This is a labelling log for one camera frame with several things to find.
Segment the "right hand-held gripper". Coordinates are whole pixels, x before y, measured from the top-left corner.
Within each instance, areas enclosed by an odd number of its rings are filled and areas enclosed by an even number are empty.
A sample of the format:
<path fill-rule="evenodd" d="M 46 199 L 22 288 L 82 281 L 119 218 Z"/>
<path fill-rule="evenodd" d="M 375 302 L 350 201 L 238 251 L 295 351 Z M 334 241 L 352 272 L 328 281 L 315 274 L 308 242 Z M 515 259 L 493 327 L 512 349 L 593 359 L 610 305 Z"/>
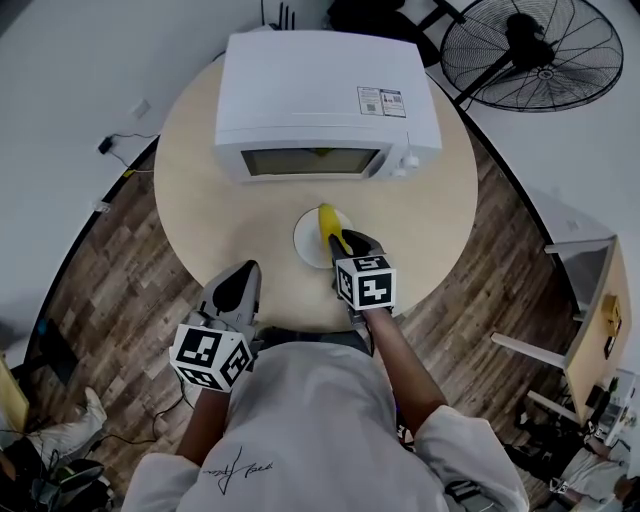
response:
<path fill-rule="evenodd" d="M 341 236 L 329 235 L 328 247 L 333 287 L 347 308 L 351 324 L 363 325 L 365 311 L 392 312 L 396 305 L 396 269 L 381 244 L 364 233 L 343 229 Z"/>

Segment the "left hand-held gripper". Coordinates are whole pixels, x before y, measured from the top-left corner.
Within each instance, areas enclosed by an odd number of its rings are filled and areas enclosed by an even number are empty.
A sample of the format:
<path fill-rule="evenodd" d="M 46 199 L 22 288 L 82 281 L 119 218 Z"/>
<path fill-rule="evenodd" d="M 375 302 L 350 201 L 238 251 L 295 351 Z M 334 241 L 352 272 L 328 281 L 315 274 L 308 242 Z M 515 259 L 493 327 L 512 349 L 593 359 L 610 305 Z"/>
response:
<path fill-rule="evenodd" d="M 235 264 L 207 283 L 169 348 L 169 362 L 184 380 L 229 394 L 252 370 L 262 345 L 254 321 L 261 288 L 262 272 L 255 260 Z"/>

